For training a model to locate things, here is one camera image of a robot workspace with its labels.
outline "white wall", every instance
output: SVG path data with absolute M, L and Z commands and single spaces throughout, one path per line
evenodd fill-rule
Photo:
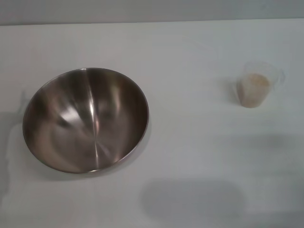
M 303 0 L 0 0 L 0 25 L 304 17 Z

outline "bowl rim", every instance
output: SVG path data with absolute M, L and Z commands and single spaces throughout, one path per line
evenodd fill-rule
M 146 127 L 142 133 L 142 136 L 141 138 L 139 139 L 139 141 L 137 142 L 137 144 L 124 156 L 122 157 L 120 160 L 112 163 L 112 164 L 109 164 L 105 167 L 102 167 L 100 169 L 97 169 L 97 170 L 91 170 L 91 171 L 83 171 L 83 172 L 72 172 L 72 171 L 65 171 L 65 170 L 61 170 L 61 169 L 57 169 L 55 167 L 52 167 L 48 164 L 46 164 L 44 161 L 42 161 L 41 159 L 39 159 L 32 151 L 31 149 L 29 148 L 29 145 L 28 145 L 28 142 L 26 140 L 26 137 L 25 137 L 25 134 L 24 134 L 24 130 L 25 130 L 25 118 L 26 118 L 26 115 L 27 115 L 27 112 L 29 111 L 29 106 L 30 104 L 32 103 L 34 97 L 42 90 L 44 89 L 45 87 L 47 87 L 52 81 L 60 78 L 60 77 L 64 77 L 65 75 L 69 74 L 69 73 L 72 73 L 74 71 L 82 71 L 82 70 L 90 70 L 90 69 L 97 69 L 97 70 L 107 70 L 107 71 L 112 71 L 114 73 L 117 73 L 123 77 L 125 77 L 127 80 L 130 80 L 138 89 L 139 91 L 141 92 L 141 94 L 143 95 L 143 98 L 144 98 L 144 101 L 145 101 L 145 104 L 146 104 L 146 109 L 147 109 L 147 122 L 146 122 Z M 23 134 L 23 139 L 27 145 L 27 148 L 29 149 L 29 151 L 31 152 L 31 154 L 38 160 L 40 161 L 41 163 L 43 163 L 44 165 L 52 168 L 53 170 L 56 170 L 56 171 L 60 171 L 60 172 L 64 172 L 64 173 L 71 173 L 71 174 L 86 174 L 86 173 L 93 173 L 93 172 L 101 172 L 101 171 L 105 171 L 111 167 L 114 167 L 114 166 L 117 166 L 119 165 L 120 163 L 122 163 L 123 161 L 125 161 L 128 157 L 130 157 L 130 154 L 132 154 L 136 148 L 138 147 L 138 145 L 141 143 L 141 141 L 143 140 L 144 136 L 146 135 L 146 132 L 147 132 L 147 129 L 148 129 L 148 125 L 149 125 L 149 121 L 150 121 L 150 109 L 149 109 L 149 105 L 148 105 L 148 101 L 147 101 L 147 98 L 144 94 L 144 92 L 142 91 L 142 89 L 131 79 L 129 78 L 128 76 L 122 74 L 122 73 L 119 73 L 117 71 L 114 71 L 114 70 L 110 70 L 110 69 L 106 69 L 106 68 L 100 68 L 100 67 L 85 67 L 85 68 L 79 68 L 79 69 L 75 69 L 75 70 L 70 70 L 70 71 L 67 71 L 65 73 L 62 73 L 54 78 L 52 78 L 51 80 L 47 81 L 42 87 L 40 87 L 40 89 L 38 89 L 36 91 L 36 93 L 32 96 L 32 98 L 30 99 L 26 109 L 25 109 L 25 112 L 24 112 L 24 115 L 23 115 L 23 118 L 22 118 L 22 134 Z

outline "metal bowl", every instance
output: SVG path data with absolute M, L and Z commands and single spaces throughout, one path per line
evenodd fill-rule
M 23 119 L 29 150 L 69 173 L 108 168 L 130 154 L 149 121 L 147 100 L 127 76 L 101 68 L 52 79 L 31 99 Z

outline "clear plastic cup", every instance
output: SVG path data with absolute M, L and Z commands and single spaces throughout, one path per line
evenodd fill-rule
M 285 81 L 285 74 L 271 64 L 252 61 L 245 64 L 237 80 L 237 95 L 243 107 L 255 108 L 262 104 L 271 90 Z

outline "white surface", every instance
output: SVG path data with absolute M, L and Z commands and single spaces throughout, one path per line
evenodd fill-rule
M 0 25 L 303 18 L 302 0 L 0 0 Z
M 0 27 L 1 228 L 302 228 L 304 19 Z M 231 78 L 245 62 L 286 85 L 256 109 Z M 151 114 L 122 166 L 87 178 L 27 149 L 20 98 L 82 67 L 126 74 Z

